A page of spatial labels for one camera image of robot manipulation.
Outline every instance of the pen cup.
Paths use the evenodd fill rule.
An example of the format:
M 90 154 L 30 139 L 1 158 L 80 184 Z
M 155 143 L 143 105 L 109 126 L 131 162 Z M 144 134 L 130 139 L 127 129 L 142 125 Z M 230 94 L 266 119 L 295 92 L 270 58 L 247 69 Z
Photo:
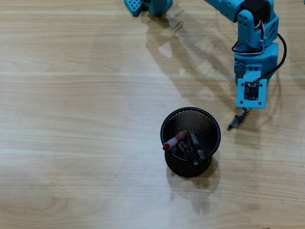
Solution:
M 195 107 L 185 107 L 172 112 L 161 127 L 161 141 L 166 143 L 179 132 L 186 130 L 197 135 L 202 150 L 208 155 L 209 163 L 194 165 L 186 159 L 178 146 L 164 152 L 168 167 L 182 177 L 195 177 L 203 173 L 210 165 L 212 155 L 218 149 L 221 139 L 220 128 L 216 120 L 206 111 Z M 189 135 L 183 140 L 190 145 Z

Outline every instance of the pen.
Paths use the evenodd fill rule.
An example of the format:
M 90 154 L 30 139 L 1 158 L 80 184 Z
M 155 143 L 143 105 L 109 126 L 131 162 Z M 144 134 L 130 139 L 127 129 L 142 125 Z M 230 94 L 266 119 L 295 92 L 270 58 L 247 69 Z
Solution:
M 179 134 L 177 134 L 175 137 L 171 138 L 168 140 L 164 145 L 163 145 L 163 150 L 170 150 L 173 148 L 175 145 L 177 145 L 178 142 L 180 142 L 182 139 L 184 139 L 187 136 L 187 131 L 183 130 Z
M 178 147 L 188 160 L 190 160 L 194 165 L 198 164 L 198 161 L 195 157 L 195 151 L 188 147 L 184 142 L 179 142 Z

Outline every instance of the black cable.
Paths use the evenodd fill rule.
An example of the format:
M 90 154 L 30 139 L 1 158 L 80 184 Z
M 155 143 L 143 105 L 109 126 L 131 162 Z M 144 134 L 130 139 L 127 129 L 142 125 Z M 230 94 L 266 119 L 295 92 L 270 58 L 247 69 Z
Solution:
M 284 46 L 284 54 L 283 54 L 283 58 L 281 60 L 281 62 L 273 69 L 267 71 L 264 75 L 262 75 L 260 78 L 256 78 L 253 83 L 263 79 L 263 78 L 266 78 L 268 75 L 274 73 L 276 70 L 278 70 L 280 67 L 282 67 L 282 65 L 284 64 L 285 60 L 286 60 L 286 57 L 287 57 L 287 44 L 284 40 L 284 38 L 278 33 L 277 34 L 278 38 L 282 41 L 283 43 L 283 46 Z

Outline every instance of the blue robotic arm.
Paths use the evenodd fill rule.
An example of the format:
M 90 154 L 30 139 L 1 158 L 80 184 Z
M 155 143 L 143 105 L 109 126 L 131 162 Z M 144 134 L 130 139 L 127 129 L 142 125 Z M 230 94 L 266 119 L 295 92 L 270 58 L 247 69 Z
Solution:
M 173 0 L 124 0 L 133 16 L 147 7 L 152 14 L 162 16 Z M 279 17 L 274 12 L 274 0 L 205 0 L 222 15 L 238 23 L 238 42 L 234 52 L 234 73 L 237 85 L 237 107 L 265 108 L 267 85 L 275 71 L 284 63 L 286 44 L 278 34 Z M 279 45 L 285 46 L 284 57 L 277 65 Z

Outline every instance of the mesh pen holder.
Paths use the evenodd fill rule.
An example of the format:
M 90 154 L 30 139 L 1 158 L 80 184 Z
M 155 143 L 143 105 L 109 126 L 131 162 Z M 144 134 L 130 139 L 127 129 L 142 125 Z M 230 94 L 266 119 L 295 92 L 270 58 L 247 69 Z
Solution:
M 221 139 L 220 128 L 216 120 L 206 111 L 195 107 L 185 107 L 171 113 L 161 127 L 161 141 L 166 143 L 179 132 L 186 130 L 197 135 L 200 147 L 209 157 L 206 165 L 194 165 L 186 159 L 178 146 L 165 151 L 165 161 L 168 167 L 182 177 L 195 177 L 203 173 L 210 165 L 212 155 L 218 149 Z M 191 143 L 189 135 L 183 140 Z

